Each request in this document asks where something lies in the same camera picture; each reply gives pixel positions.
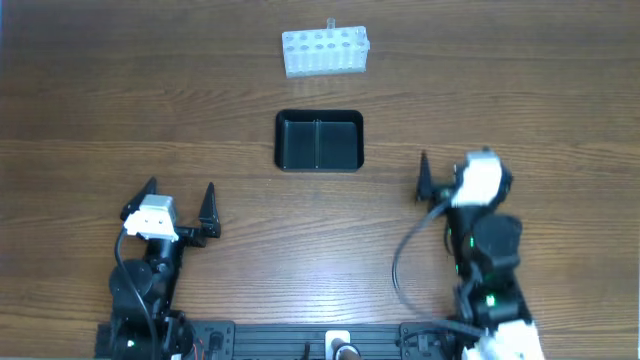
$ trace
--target divided black tray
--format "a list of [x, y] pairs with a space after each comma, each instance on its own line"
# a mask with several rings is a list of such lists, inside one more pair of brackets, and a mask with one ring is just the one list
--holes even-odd
[[275, 162], [284, 171], [356, 171], [364, 163], [362, 114], [356, 110], [282, 110]]

